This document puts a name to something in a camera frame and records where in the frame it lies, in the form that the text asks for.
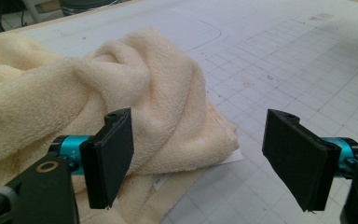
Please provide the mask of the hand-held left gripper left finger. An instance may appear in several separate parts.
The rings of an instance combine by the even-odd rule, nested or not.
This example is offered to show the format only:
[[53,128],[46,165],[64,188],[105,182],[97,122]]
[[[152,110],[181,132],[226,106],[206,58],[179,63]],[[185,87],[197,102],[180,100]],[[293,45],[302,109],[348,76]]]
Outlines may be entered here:
[[131,109],[119,109],[103,119],[96,134],[61,135],[48,150],[69,161],[73,175],[84,176],[91,209],[113,205],[134,154]]

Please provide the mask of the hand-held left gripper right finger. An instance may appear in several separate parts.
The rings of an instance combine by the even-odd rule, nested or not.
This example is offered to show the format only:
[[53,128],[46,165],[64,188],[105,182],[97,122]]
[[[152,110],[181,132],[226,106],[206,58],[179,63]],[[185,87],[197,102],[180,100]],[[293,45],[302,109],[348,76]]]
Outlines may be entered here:
[[304,211],[323,211],[333,179],[352,179],[358,164],[353,139],[319,137],[299,117],[275,109],[267,113],[262,152]]

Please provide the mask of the cream terry towel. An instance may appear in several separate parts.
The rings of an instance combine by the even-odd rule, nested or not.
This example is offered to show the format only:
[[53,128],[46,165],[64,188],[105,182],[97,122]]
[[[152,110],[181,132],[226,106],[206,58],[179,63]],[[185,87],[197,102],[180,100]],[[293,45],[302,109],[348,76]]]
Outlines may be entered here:
[[239,145],[235,126],[207,98],[200,66],[156,30],[106,42],[84,58],[0,35],[0,185],[56,137],[95,134],[121,108],[131,110],[131,167],[109,210],[90,209],[84,180],[75,179],[82,224],[159,224],[206,167]]

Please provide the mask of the grey round bin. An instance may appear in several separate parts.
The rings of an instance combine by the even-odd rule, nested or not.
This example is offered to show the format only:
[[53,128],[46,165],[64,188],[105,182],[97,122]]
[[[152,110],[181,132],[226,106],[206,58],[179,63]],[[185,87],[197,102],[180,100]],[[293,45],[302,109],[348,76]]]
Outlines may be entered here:
[[87,12],[100,7],[112,6],[121,0],[59,0],[60,8],[64,16]]

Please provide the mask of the white stand leg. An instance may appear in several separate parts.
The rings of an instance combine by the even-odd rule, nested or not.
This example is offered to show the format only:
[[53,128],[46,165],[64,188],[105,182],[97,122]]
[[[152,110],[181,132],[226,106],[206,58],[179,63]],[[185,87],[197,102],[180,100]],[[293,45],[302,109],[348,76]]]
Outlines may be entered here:
[[36,6],[43,3],[45,0],[21,0],[23,4],[26,6],[27,10],[31,14],[32,19],[35,23],[39,23],[42,21],[39,13],[37,12]]

